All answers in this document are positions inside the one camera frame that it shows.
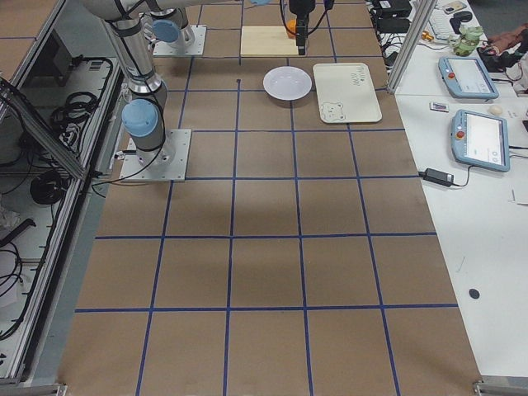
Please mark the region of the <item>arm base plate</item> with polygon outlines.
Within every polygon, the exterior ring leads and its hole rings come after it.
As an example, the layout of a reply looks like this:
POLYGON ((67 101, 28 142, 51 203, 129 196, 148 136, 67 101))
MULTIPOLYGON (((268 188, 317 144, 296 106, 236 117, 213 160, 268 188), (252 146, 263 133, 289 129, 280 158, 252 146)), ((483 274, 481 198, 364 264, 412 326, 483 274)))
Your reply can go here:
POLYGON ((123 182, 183 182, 191 146, 191 130, 167 130, 163 147, 152 152, 138 150, 129 138, 127 153, 122 161, 120 178, 123 182))
POLYGON ((188 25, 184 29, 179 29, 172 23, 162 24, 157 21, 153 24, 156 38, 153 56, 159 58, 202 56, 206 31, 204 25, 188 25))

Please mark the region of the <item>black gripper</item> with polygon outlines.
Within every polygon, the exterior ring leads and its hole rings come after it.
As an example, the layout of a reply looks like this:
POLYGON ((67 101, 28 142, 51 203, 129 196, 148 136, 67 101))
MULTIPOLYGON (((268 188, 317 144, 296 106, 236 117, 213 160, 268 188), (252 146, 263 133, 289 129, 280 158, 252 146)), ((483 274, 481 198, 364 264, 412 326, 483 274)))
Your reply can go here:
POLYGON ((306 55, 307 38, 309 33, 309 14, 315 8, 314 0, 289 0, 290 12, 296 15, 295 43, 298 55, 306 55))

